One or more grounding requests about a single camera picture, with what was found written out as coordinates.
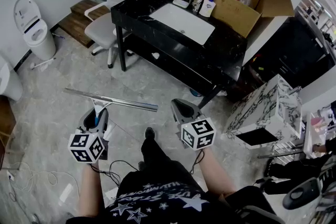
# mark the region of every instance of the bottle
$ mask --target bottle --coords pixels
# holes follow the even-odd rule
[[[200,10],[200,14],[204,17],[210,17],[211,12],[215,8],[215,6],[215,0],[204,0],[202,8]]]

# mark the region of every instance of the marble floor tile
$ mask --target marble floor tile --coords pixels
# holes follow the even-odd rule
[[[141,145],[147,127],[156,130],[158,144],[171,159],[181,162],[190,170],[195,162],[196,153],[190,148],[184,149],[177,138],[177,127],[173,120],[170,102],[182,98],[198,104],[201,98],[190,94],[189,88],[172,78],[164,71],[136,56],[127,57],[127,72],[121,71],[120,60],[114,54],[114,67],[107,67],[107,51],[92,56],[93,47],[86,49],[61,29],[55,31],[65,39],[55,37],[57,46],[56,60],[44,68],[30,70],[32,62],[41,61],[31,54],[18,70],[24,93],[18,102],[11,101],[17,124],[13,130],[10,148],[22,150],[22,159],[35,175],[28,182],[28,166],[21,163],[19,171],[13,171],[18,201],[30,214],[37,214],[42,223],[64,223],[67,213],[78,214],[78,194],[83,164],[74,161],[67,149],[69,135],[73,133],[80,118],[92,109],[89,99],[63,93],[64,87],[88,91],[114,98],[153,103],[159,106],[158,112],[132,109],[110,105],[109,123],[113,129],[109,143],[107,161],[100,162],[102,170],[108,170],[111,162],[125,160],[137,167],[142,160]],[[252,184],[262,175],[265,159],[258,159],[263,151],[249,151],[240,147],[227,137],[222,136],[224,126],[230,115],[232,104],[225,97],[215,97],[203,108],[217,128],[217,137],[213,152],[220,164],[227,170],[238,187]],[[115,163],[112,170],[123,178],[132,168],[125,163]],[[57,174],[55,178],[47,172],[57,171],[71,174]],[[194,178],[205,189],[205,182],[198,165]],[[101,175],[103,192],[115,188],[115,183]],[[59,197],[71,184],[73,189],[65,202]],[[0,222],[28,223],[19,207],[10,200],[11,192],[8,177],[0,171]],[[267,197],[276,213],[288,223],[301,223],[309,219],[313,205],[288,212],[282,208],[281,196]],[[110,201],[105,197],[106,205]]]

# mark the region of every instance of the wooden step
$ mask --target wooden step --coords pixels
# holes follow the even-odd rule
[[[78,2],[76,5],[72,6],[71,12],[78,15],[78,16],[84,16],[84,12],[87,9],[90,9],[94,6],[96,6],[97,3],[93,2],[91,0],[82,0],[81,2]],[[94,11],[89,13],[89,16],[95,20],[97,18],[99,18],[100,16],[103,16],[106,13],[109,13],[109,9],[106,8],[105,6],[99,7],[97,9],[95,9]]]
[[[85,28],[91,23],[87,17],[70,13],[62,19],[58,25],[66,33],[68,33],[75,40],[80,42],[84,47],[89,48],[93,43],[92,39],[85,35]]]

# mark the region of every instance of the hand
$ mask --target hand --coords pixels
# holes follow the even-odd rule
[[[319,145],[313,145],[313,152],[319,152]]]
[[[327,153],[327,148],[325,147],[325,145],[322,146],[314,145],[313,152]]]

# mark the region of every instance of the white cable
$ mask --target white cable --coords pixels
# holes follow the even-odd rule
[[[51,184],[52,186],[56,186],[57,183],[58,183],[58,179],[57,179],[57,176],[56,176],[55,174],[66,174],[66,175],[68,175],[68,176],[71,176],[71,177],[73,178],[73,180],[75,181],[76,186],[77,186],[77,195],[78,195],[78,198],[79,198],[79,187],[78,187],[77,180],[76,180],[72,175],[70,175],[69,173],[66,173],[66,172],[57,172],[57,171],[51,171],[51,172],[49,172],[49,171],[39,171],[39,172],[37,172],[37,171],[32,171],[32,169],[30,168],[29,164],[27,164],[27,163],[25,163],[25,162],[17,162],[17,163],[13,163],[13,164],[6,163],[6,164],[8,164],[8,165],[10,165],[10,166],[13,166],[13,165],[16,165],[16,164],[21,164],[21,163],[23,163],[23,164],[25,164],[25,165],[28,166],[28,169],[29,169],[29,172],[30,172],[30,178],[29,178],[29,180],[27,181],[27,184],[26,184],[25,187],[18,187],[18,186],[16,185],[16,183],[12,184],[12,187],[13,187],[14,189],[18,189],[18,190],[21,190],[21,191],[24,191],[24,192],[27,192],[27,193],[30,192],[30,191],[31,191],[31,188],[33,187],[33,178],[34,178],[36,175],[41,174],[41,173],[48,173],[48,174],[47,174],[47,179],[48,179],[49,184]],[[50,179],[49,179],[49,175],[50,175],[50,174],[53,175],[54,178],[55,178],[55,181],[56,181],[56,182],[55,182],[54,184],[50,182]],[[25,189],[29,186],[29,182],[30,182],[30,181],[31,181],[31,185],[30,185],[29,190],[25,190]]]

